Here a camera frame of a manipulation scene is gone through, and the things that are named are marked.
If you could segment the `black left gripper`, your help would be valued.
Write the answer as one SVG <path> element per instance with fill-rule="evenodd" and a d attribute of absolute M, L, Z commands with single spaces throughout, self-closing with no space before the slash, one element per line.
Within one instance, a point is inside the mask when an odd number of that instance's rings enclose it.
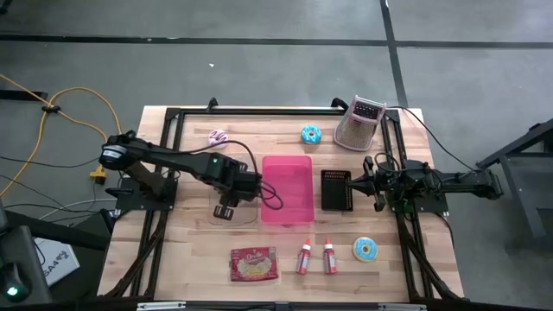
<path fill-rule="evenodd" d="M 260 193 L 261 179 L 261 174 L 248 171 L 247 165 L 243 162 L 224 162 L 214 182 L 214 188 L 220 195 L 219 203 L 223 206 L 237 206 L 241 200 L 253 201 Z M 232 220 L 235 210 L 223 206 L 216 206 L 213 216 L 218 219 Z"/>

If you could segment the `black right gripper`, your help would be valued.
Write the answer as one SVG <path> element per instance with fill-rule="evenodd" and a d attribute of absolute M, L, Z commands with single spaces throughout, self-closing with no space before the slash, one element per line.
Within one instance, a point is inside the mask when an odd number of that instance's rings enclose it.
<path fill-rule="evenodd" d="M 373 196 L 376 212 L 385 205 L 384 193 L 397 187 L 402 170 L 397 168 L 398 161 L 392 155 L 386 155 L 384 162 L 376 162 L 371 156 L 364 159 L 364 173 L 348 182 L 348 186 L 365 195 Z"/>

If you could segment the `red popcorn bag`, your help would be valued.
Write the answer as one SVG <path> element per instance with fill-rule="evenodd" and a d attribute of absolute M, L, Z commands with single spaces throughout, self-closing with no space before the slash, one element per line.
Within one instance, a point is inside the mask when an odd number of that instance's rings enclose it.
<path fill-rule="evenodd" d="M 279 272 L 276 253 L 274 246 L 231 250 L 231 281 L 262 282 L 277 279 Z"/>

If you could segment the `blue iced cream toy donut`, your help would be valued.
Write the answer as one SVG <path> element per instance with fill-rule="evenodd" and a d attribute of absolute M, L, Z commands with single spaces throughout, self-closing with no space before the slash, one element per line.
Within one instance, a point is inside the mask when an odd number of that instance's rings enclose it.
<path fill-rule="evenodd" d="M 378 256 L 378 245 L 368 237 L 359 237 L 353 242 L 353 255 L 363 263 L 375 261 Z"/>

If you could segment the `pink iced toy donut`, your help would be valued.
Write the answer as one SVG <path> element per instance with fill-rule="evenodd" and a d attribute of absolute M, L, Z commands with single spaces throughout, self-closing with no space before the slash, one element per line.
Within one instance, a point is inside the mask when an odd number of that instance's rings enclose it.
<path fill-rule="evenodd" d="M 213 149 L 223 149 L 226 147 L 226 141 L 229 140 L 229 136 L 224 130 L 213 130 L 208 134 L 209 145 Z"/>

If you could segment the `red food colouring bottle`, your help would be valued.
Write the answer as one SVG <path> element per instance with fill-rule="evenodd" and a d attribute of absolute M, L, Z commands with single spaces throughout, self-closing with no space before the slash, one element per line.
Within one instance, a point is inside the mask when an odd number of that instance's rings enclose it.
<path fill-rule="evenodd" d="M 299 275 L 306 275 L 308 271 L 309 260 L 311 256 L 311 244 L 307 239 L 302 245 L 300 252 L 298 253 L 296 273 Z"/>
<path fill-rule="evenodd" d="M 323 263 L 324 271 L 327 275 L 333 275 L 337 273 L 335 252 L 330 238 L 325 239 L 325 244 L 323 248 Z"/>

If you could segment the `clear plastic bin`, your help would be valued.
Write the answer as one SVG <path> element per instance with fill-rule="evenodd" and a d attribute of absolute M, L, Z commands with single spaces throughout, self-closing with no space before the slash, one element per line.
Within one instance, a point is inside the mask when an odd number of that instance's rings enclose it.
<path fill-rule="evenodd" d="M 240 158 L 232 158 L 230 156 L 223 156 L 223 162 L 229 162 L 229 161 L 237 161 L 237 162 L 243 162 Z M 209 211 L 207 213 L 207 221 L 210 225 L 216 225 L 216 226 L 238 226 L 238 225 L 246 225 L 253 223 L 257 220 L 257 203 L 258 203 L 258 196 L 251 202 L 241 200 L 237 206 L 223 206 L 219 203 L 220 195 L 218 194 L 217 190 L 214 188 L 214 184 L 211 185 L 212 190 L 209 194 Z M 224 208 L 230 207 L 235 210 L 232 220 L 226 220 L 226 219 L 218 219 L 213 216 L 213 210 L 216 206 L 223 206 Z"/>

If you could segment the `black plastic basket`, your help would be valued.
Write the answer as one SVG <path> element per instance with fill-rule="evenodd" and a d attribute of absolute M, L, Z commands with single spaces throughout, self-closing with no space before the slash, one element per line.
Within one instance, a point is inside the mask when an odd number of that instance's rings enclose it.
<path fill-rule="evenodd" d="M 321 209 L 323 211 L 353 211 L 353 191 L 348 186 L 350 181 L 350 171 L 321 171 Z"/>

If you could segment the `pink metal box grater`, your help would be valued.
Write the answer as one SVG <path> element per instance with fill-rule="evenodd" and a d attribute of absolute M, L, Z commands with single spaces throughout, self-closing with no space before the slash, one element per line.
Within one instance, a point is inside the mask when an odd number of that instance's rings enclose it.
<path fill-rule="evenodd" d="M 332 106 L 341 106 L 346 112 L 334 130 L 334 141 L 345 149 L 367 151 L 386 111 L 386 103 L 380 103 L 355 95 L 351 104 L 334 98 Z"/>

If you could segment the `pink plastic bin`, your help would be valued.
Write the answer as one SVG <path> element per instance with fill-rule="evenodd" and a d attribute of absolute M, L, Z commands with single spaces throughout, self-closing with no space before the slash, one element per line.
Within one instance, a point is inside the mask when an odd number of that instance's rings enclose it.
<path fill-rule="evenodd" d="M 304 225 L 315 218 L 312 160 L 308 155 L 267 155 L 263 179 L 276 190 L 283 207 L 260 203 L 261 220 L 269 225 Z"/>

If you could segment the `teal sprinkled toy donut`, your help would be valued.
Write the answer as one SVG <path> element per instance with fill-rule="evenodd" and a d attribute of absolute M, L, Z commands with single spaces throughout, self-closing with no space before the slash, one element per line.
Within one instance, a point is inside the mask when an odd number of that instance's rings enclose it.
<path fill-rule="evenodd" d="M 319 144 L 322 139 L 322 132 L 318 126 L 306 125 L 302 129 L 301 137 L 306 144 Z"/>

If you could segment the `black side desk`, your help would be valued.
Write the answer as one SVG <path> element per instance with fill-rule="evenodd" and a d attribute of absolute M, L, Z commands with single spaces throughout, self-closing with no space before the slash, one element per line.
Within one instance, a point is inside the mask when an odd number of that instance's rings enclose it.
<path fill-rule="evenodd" d="M 512 198 L 524 211 L 533 238 L 547 235 L 540 212 L 553 212 L 553 118 L 476 163 L 502 167 Z"/>

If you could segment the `white cardboard box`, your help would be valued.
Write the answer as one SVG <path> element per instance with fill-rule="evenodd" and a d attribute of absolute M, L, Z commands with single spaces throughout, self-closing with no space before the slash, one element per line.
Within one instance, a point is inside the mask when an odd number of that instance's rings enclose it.
<path fill-rule="evenodd" d="M 45 238 L 35 238 L 35 248 L 49 287 L 80 267 L 73 247 L 69 244 Z"/>

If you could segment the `black device with green light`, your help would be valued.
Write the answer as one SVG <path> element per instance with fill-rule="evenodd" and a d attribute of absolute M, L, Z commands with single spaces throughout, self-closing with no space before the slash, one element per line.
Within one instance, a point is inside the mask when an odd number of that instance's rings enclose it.
<path fill-rule="evenodd" d="M 31 230 L 10 220 L 0 202 L 0 307 L 52 301 Z"/>

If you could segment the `silver frame bracket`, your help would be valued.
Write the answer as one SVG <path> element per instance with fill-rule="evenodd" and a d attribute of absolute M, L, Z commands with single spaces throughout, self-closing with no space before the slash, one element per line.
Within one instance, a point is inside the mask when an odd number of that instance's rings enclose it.
<path fill-rule="evenodd" d="M 186 306 L 184 301 L 149 301 L 138 303 L 136 311 L 182 311 Z"/>
<path fill-rule="evenodd" d="M 410 303 L 379 303 L 378 311 L 428 311 L 425 305 Z"/>

